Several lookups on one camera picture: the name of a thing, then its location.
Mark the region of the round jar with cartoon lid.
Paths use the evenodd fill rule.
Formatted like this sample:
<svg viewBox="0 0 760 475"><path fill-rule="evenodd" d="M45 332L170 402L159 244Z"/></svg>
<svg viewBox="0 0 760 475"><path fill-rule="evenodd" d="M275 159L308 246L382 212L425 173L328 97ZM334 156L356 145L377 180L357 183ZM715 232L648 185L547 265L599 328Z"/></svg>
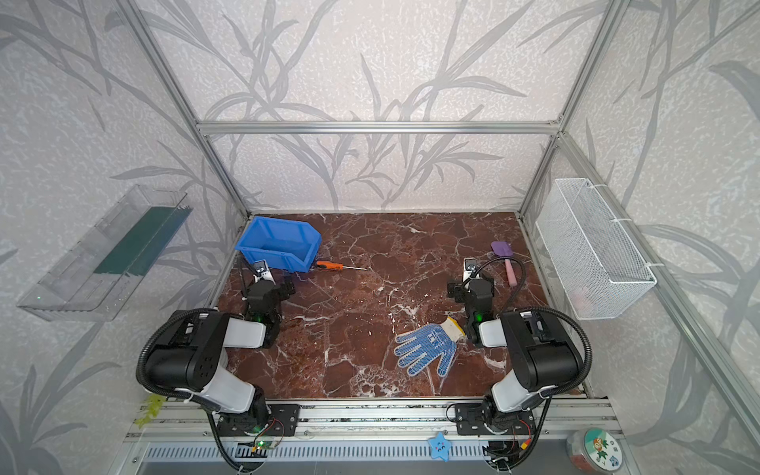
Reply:
<svg viewBox="0 0 760 475"><path fill-rule="evenodd" d="M625 463L619 442L598 427L572 433L566 441L566 450L570 462L589 474L616 474Z"/></svg>

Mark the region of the blue star sticker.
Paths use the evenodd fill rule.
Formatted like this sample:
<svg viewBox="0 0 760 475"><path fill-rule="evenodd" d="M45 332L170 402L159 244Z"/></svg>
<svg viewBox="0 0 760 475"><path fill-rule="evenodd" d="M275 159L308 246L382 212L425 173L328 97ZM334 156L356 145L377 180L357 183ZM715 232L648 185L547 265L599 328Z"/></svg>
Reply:
<svg viewBox="0 0 760 475"><path fill-rule="evenodd" d="M449 462L452 443L447 439L445 433L440 431L429 439L427 443L431 450L431 459Z"/></svg>

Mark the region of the orange black screwdriver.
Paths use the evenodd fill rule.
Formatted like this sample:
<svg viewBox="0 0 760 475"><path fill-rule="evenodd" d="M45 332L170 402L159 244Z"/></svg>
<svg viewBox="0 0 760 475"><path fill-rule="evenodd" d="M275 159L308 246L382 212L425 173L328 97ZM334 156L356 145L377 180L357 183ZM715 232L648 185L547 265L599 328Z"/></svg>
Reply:
<svg viewBox="0 0 760 475"><path fill-rule="evenodd" d="M336 270L336 271L342 271L342 270L358 270L358 271L366 271L366 268L364 267L357 267L357 266L350 266L330 261L317 261L315 263L315 266L320 269L324 270Z"/></svg>

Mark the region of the blue dotted work glove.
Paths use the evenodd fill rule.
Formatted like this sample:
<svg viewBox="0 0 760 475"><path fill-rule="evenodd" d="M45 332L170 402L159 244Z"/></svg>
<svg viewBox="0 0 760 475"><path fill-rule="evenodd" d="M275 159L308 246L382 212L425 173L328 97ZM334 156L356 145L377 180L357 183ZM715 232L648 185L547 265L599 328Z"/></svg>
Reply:
<svg viewBox="0 0 760 475"><path fill-rule="evenodd" d="M394 354L397 365L411 377L423 372L434 361L437 375L445 378L453 365L459 342L465 339L465 332L453 318L441 324L427 324L395 336Z"/></svg>

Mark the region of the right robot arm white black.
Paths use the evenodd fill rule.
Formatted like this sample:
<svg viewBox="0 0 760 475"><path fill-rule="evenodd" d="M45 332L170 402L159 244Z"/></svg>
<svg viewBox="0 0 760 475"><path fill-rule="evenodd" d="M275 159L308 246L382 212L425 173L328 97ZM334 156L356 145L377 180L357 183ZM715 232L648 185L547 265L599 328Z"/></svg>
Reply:
<svg viewBox="0 0 760 475"><path fill-rule="evenodd" d="M511 369L480 403L454 405L459 435L524 435L538 427L534 409L551 396L581 385L591 369L592 348L580 326L554 309L493 311L494 279L475 258L463 261L461 281L447 296L464 307L463 334L483 348L506 348Z"/></svg>

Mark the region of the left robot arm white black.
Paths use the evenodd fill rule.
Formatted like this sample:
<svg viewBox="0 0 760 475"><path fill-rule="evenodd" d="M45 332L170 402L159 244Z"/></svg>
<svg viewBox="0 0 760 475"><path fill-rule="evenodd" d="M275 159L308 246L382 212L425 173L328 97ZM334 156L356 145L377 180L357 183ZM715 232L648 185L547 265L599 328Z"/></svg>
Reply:
<svg viewBox="0 0 760 475"><path fill-rule="evenodd" d="M214 308L177 310L150 336L138 358L136 378L150 393L199 405L239 433L280 426L263 390L228 369L229 348L272 348L280 334L282 303L296 293L292 275L280 282L266 261L239 265L253 280L241 289L243 312Z"/></svg>

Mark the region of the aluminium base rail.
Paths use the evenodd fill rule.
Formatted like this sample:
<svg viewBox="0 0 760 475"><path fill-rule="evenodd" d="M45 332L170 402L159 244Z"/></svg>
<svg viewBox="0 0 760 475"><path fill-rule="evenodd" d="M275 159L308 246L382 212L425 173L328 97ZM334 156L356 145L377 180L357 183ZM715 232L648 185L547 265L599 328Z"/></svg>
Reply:
<svg viewBox="0 0 760 475"><path fill-rule="evenodd" d="M437 433L452 439L466 439L457 433L456 407L478 406L478 398L348 398L274 400L269 403L275 417L273 428L264 433L285 441L423 441ZM612 435L623 430L610 401L581 397L554 399L548 410L541 436L562 439L574 431L605 429ZM158 416L142 427L134 424L125 441L211 441L211 429L204 411L189 403L168 402Z"/></svg>

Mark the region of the artificial flower pot plant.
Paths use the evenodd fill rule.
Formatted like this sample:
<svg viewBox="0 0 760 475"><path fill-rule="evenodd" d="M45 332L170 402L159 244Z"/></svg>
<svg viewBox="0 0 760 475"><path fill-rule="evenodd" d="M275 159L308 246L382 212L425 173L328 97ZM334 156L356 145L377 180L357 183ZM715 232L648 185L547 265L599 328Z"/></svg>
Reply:
<svg viewBox="0 0 760 475"><path fill-rule="evenodd" d="M148 398L144 400L144 404L142 404L140 415L135 419L135 425L139 429L142 429L153 421L160 414L166 401L166 397L150 393Z"/></svg>

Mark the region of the clear acrylic wall shelf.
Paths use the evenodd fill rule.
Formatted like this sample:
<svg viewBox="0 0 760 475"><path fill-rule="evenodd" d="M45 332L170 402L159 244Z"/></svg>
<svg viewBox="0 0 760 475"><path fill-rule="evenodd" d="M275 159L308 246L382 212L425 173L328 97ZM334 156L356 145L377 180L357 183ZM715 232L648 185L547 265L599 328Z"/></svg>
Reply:
<svg viewBox="0 0 760 475"><path fill-rule="evenodd" d="M18 302L48 322L110 322L193 208L187 194L133 186Z"/></svg>

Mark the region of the blue plastic storage bin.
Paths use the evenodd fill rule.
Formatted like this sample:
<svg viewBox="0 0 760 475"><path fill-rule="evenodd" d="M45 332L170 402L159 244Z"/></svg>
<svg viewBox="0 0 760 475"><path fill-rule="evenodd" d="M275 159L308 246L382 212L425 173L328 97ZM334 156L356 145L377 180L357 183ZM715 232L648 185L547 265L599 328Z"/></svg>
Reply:
<svg viewBox="0 0 760 475"><path fill-rule="evenodd" d="M265 260L270 268L308 272L321 245L321 234L306 222L255 217L236 250L250 264Z"/></svg>

